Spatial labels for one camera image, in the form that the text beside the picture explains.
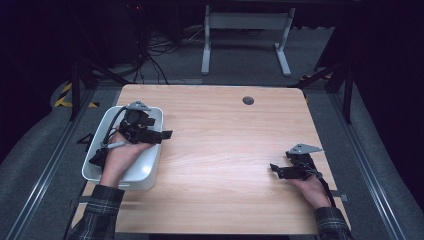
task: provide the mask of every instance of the wooden table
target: wooden table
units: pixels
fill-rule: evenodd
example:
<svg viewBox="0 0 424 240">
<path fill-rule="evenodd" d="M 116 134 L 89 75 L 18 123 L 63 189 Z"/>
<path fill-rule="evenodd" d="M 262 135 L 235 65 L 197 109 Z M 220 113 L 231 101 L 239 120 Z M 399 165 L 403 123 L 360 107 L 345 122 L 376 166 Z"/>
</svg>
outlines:
<svg viewBox="0 0 424 240">
<path fill-rule="evenodd" d="M 243 103 L 246 96 L 253 105 Z M 127 85 L 117 105 L 135 100 L 161 108 L 174 133 L 162 143 L 155 186 L 125 193 L 118 232 L 317 233 L 313 208 L 269 167 L 291 166 L 285 151 L 297 143 L 321 146 L 300 90 Z M 311 156 L 336 190 L 324 152 Z M 344 212 L 339 198 L 336 204 Z"/>
</svg>

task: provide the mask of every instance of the black cable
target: black cable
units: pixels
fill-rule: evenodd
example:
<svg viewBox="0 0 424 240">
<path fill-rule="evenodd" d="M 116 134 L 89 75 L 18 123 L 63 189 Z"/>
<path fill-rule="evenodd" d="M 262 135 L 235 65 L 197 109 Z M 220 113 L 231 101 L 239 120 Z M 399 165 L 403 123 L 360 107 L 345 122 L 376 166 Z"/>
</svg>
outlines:
<svg viewBox="0 0 424 240">
<path fill-rule="evenodd" d="M 328 183 L 322 177 L 318 178 L 318 180 L 321 182 L 322 186 L 324 187 L 324 190 L 327 193 L 328 200 L 330 200 L 331 206 L 336 207 L 336 203 L 334 202 L 333 194 L 331 194 Z"/>
<path fill-rule="evenodd" d="M 137 66 L 137 70 L 135 71 L 135 75 L 134 75 L 133 83 L 135 83 L 135 80 L 137 79 L 138 69 L 139 69 L 139 68 L 140 68 L 140 67 L 139 67 L 139 66 Z"/>
<path fill-rule="evenodd" d="M 162 73 L 162 76 L 163 76 L 163 79 L 165 80 L 165 82 L 166 82 L 166 84 L 167 85 L 169 85 L 169 83 L 168 83 L 168 79 L 166 79 L 166 76 L 165 76 L 165 73 L 163 73 L 163 70 L 162 70 L 162 68 L 159 66 L 159 64 L 153 59 L 153 58 L 149 58 L 150 59 L 150 61 L 152 61 L 153 62 L 153 66 L 157 66 L 158 68 L 159 68 L 159 70 L 160 70 L 160 72 Z"/>
<path fill-rule="evenodd" d="M 93 62 L 91 62 L 91 61 L 89 61 L 87 59 L 82 59 L 82 62 L 86 66 L 89 66 L 90 68 L 101 72 L 102 74 L 104 74 L 108 78 L 113 79 L 113 80 L 115 80 L 116 82 L 118 82 L 118 83 L 120 83 L 122 85 L 133 84 L 132 82 L 129 82 L 129 81 L 123 79 L 122 77 L 116 75 L 115 73 L 109 71 L 108 69 L 106 69 L 106 68 L 104 68 L 102 66 L 99 66 L 99 65 L 97 65 L 97 64 L 95 64 L 95 63 L 93 63 Z"/>
<path fill-rule="evenodd" d="M 158 75 L 158 84 L 160 85 L 160 82 L 159 82 L 159 72 L 158 72 L 158 70 L 156 69 L 156 66 L 155 66 L 155 64 L 154 64 L 153 62 L 149 61 L 149 63 L 151 63 L 151 64 L 153 65 L 153 68 L 155 69 L 155 72 L 156 72 L 156 74 Z"/>
<path fill-rule="evenodd" d="M 144 76 L 141 74 L 141 70 L 139 69 L 139 71 L 140 71 L 140 78 L 141 78 L 141 81 L 143 82 L 143 85 L 144 85 Z"/>
<path fill-rule="evenodd" d="M 161 50 L 161 51 L 158 51 L 158 50 L 150 50 L 150 51 L 155 52 L 155 53 L 158 53 L 158 54 L 149 53 L 149 56 L 159 57 L 159 56 L 162 56 L 163 54 L 165 54 L 166 51 L 168 51 L 168 49 Z"/>
<path fill-rule="evenodd" d="M 113 134 L 115 134 L 116 132 L 118 132 L 118 128 L 112 128 L 112 129 L 111 129 L 111 131 L 112 131 L 112 130 L 115 130 L 115 131 L 114 131 L 114 132 L 109 133 L 109 137 L 108 137 L 108 139 L 110 139 L 110 138 L 112 137 L 112 135 L 113 135 Z"/>
<path fill-rule="evenodd" d="M 155 39 L 156 43 L 155 44 L 150 43 L 148 49 L 149 49 L 149 51 L 152 51 L 152 52 L 155 52 L 155 53 L 159 53 L 159 54 L 151 54 L 151 56 L 160 56 L 160 55 L 162 55 L 164 53 L 172 54 L 172 53 L 178 51 L 179 49 L 181 49 L 181 48 L 183 48 L 185 46 L 192 45 L 196 41 L 199 41 L 198 40 L 199 33 L 201 33 L 204 30 L 205 30 L 204 28 L 201 29 L 201 30 L 199 30 L 198 32 L 196 32 L 193 36 L 191 36 L 188 39 L 182 39 L 180 41 L 180 44 L 178 46 L 176 46 L 176 44 L 173 41 L 171 41 L 170 39 L 168 39 L 168 41 L 162 41 L 162 42 L 159 42 L 159 39 Z M 164 46 L 164 49 L 163 50 L 153 49 L 153 48 L 159 47 L 159 46 Z"/>
<path fill-rule="evenodd" d="M 105 135 L 105 138 L 103 139 L 103 144 L 108 144 L 109 143 L 109 134 L 110 134 L 110 131 L 112 131 L 112 129 L 113 129 L 113 125 L 114 125 L 114 123 L 115 123 L 115 121 L 116 121 L 116 119 L 118 118 L 118 116 L 121 114 L 121 112 L 122 111 L 124 111 L 124 110 L 126 110 L 127 109 L 127 107 L 122 107 L 121 109 L 119 109 L 119 111 L 118 111 L 118 113 L 115 115 L 115 117 L 113 117 L 113 119 L 112 119 L 112 122 L 110 123 L 110 125 L 109 125 L 109 128 L 107 129 L 107 132 L 106 132 L 106 135 Z"/>
<path fill-rule="evenodd" d="M 137 71 L 137 69 L 138 69 L 137 67 L 133 67 L 131 69 L 128 69 L 128 70 L 125 70 L 125 71 L 122 71 L 122 72 L 119 72 L 119 73 L 114 73 L 114 74 L 116 74 L 120 77 L 125 77 L 125 76 L 130 75 L 131 73 L 134 73 L 135 71 Z M 109 77 L 107 77 L 103 74 L 100 75 L 100 74 L 93 73 L 93 75 L 96 76 L 96 78 L 100 79 L 100 80 L 110 79 Z"/>
</svg>

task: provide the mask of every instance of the metal frame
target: metal frame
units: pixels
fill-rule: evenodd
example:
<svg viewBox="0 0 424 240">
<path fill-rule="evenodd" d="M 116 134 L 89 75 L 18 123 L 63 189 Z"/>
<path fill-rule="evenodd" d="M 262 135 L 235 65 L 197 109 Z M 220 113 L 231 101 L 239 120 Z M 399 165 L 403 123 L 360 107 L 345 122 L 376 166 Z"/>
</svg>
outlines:
<svg viewBox="0 0 424 240">
<path fill-rule="evenodd" d="M 68 122 L 62 134 L 62 137 L 59 140 L 59 143 L 56 145 L 56 148 L 53 154 L 51 155 L 46 167 L 41 173 L 40 178 L 32 188 L 30 196 L 28 197 L 19 216 L 17 217 L 15 223 L 10 229 L 6 239 L 22 239 L 28 225 L 31 222 L 32 217 L 35 214 L 35 211 L 38 209 L 38 206 L 43 200 L 44 194 L 47 192 L 47 189 L 49 188 L 49 185 L 53 180 L 53 177 L 55 176 L 55 173 L 59 168 L 60 163 L 62 162 L 65 149 L 69 144 L 69 141 L 72 137 L 75 128 L 81 121 L 84 111 L 87 109 L 88 104 L 92 100 L 94 93 L 94 90 L 87 90 L 84 93 L 82 99 L 82 108 L 80 109 L 81 111 L 77 112 L 75 119 Z"/>
<path fill-rule="evenodd" d="M 223 13 L 210 12 L 210 6 L 206 6 L 205 12 L 205 48 L 203 50 L 202 75 L 209 74 L 211 57 L 210 30 L 219 29 L 270 29 L 281 30 L 282 38 L 279 43 L 275 43 L 275 51 L 280 61 L 283 75 L 291 75 L 289 64 L 284 54 L 284 46 L 290 32 L 295 8 L 291 8 L 288 13 Z"/>
<path fill-rule="evenodd" d="M 343 126 L 343 130 L 348 137 L 352 149 L 355 153 L 355 160 L 359 170 L 364 177 L 365 183 L 371 193 L 371 196 L 374 200 L 375 206 L 380 213 L 381 219 L 384 222 L 384 225 L 387 228 L 387 232 L 390 235 L 391 239 L 407 239 L 406 234 L 403 231 L 402 226 L 400 225 L 397 217 L 393 212 L 393 208 L 389 203 L 389 199 L 386 195 L 386 192 L 381 185 L 378 177 L 376 176 L 374 170 L 371 167 L 370 160 L 365 154 L 365 151 L 361 145 L 361 142 L 356 135 L 356 132 L 353 126 L 345 121 L 345 116 L 342 114 L 341 102 L 338 99 L 336 93 L 328 94 L 331 105 L 336 110 L 337 118 L 339 119 L 340 124 Z"/>
</svg>

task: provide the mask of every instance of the gray carpet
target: gray carpet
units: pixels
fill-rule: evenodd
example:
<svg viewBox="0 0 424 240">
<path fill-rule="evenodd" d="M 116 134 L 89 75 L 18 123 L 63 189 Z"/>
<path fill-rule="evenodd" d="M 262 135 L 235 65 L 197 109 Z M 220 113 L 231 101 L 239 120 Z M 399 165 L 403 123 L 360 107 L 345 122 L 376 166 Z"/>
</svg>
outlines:
<svg viewBox="0 0 424 240">
<path fill-rule="evenodd" d="M 171 84 L 286 86 L 300 76 L 313 73 L 318 57 L 331 29 L 293 30 L 286 45 L 291 77 L 283 77 L 272 44 L 279 34 L 264 31 L 257 37 L 225 31 L 212 40 L 211 68 L 208 76 L 200 74 L 203 45 L 194 43 L 172 54 L 155 57 Z M 157 84 L 157 73 L 145 63 L 141 69 L 145 82 Z M 326 152 L 334 178 L 341 193 L 349 196 L 345 208 L 356 239 L 390 239 L 387 228 L 375 206 L 373 196 L 359 170 L 355 153 L 343 131 L 343 122 L 336 116 L 329 95 L 323 90 L 325 81 L 304 90 L 309 109 Z M 52 96 L 56 101 L 62 87 Z M 71 199 L 78 197 L 84 186 L 81 175 L 85 145 L 76 142 L 94 133 L 104 112 L 114 104 L 119 86 L 102 81 L 91 101 L 98 108 L 87 108 L 76 126 L 63 158 L 42 201 L 36 209 L 22 239 L 61 239 L 72 215 Z M 56 144 L 68 124 L 70 109 L 53 108 L 51 114 L 36 124 L 15 146 L 0 165 L 0 239 L 5 239 L 31 189 L 42 174 Z M 355 89 L 352 102 L 352 127 L 370 160 L 370 165 L 383 185 L 392 210 L 407 239 L 424 239 L 424 218 L 411 194 L 399 178 L 361 97 Z M 146 239 L 146 235 L 117 234 L 118 239 Z M 313 239 L 311 236 L 291 236 L 291 239 Z"/>
</svg>

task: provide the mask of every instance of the metal stand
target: metal stand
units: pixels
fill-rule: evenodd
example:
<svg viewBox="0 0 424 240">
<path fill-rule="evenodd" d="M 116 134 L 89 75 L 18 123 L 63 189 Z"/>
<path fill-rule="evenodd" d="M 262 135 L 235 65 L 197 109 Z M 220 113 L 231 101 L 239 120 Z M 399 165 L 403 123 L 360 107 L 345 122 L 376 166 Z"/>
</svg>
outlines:
<svg viewBox="0 0 424 240">
<path fill-rule="evenodd" d="M 283 50 L 290 32 L 294 12 L 295 9 L 291 8 L 288 13 L 211 13 L 209 5 L 206 6 L 205 48 L 203 50 L 202 75 L 209 74 L 211 56 L 210 30 L 211 28 L 219 28 L 282 30 L 283 35 L 281 41 L 275 44 L 275 51 L 277 52 L 283 75 L 286 77 L 290 76 L 290 68 Z"/>
<path fill-rule="evenodd" d="M 92 70 L 97 70 L 98 72 L 121 84 L 122 86 L 126 84 L 134 84 L 132 82 L 128 82 L 108 69 L 94 64 L 88 60 L 77 60 L 74 64 L 72 75 L 72 115 L 70 121 L 76 118 L 81 109 L 80 80 L 87 89 L 93 90 L 97 88 L 98 81 L 93 76 Z"/>
<path fill-rule="evenodd" d="M 337 93 L 343 82 L 345 82 L 345 91 L 344 91 L 344 99 L 343 99 L 343 116 L 348 124 L 351 124 L 350 121 L 350 106 L 352 102 L 352 88 L 354 82 L 354 73 L 353 68 L 355 67 L 355 63 L 339 63 L 332 67 L 326 68 L 310 77 L 304 76 L 304 81 L 301 81 L 294 85 L 287 86 L 288 88 L 303 88 L 308 86 L 309 84 L 321 79 L 322 77 L 333 73 L 331 75 L 330 80 L 325 86 L 325 90 L 327 93 Z"/>
</svg>

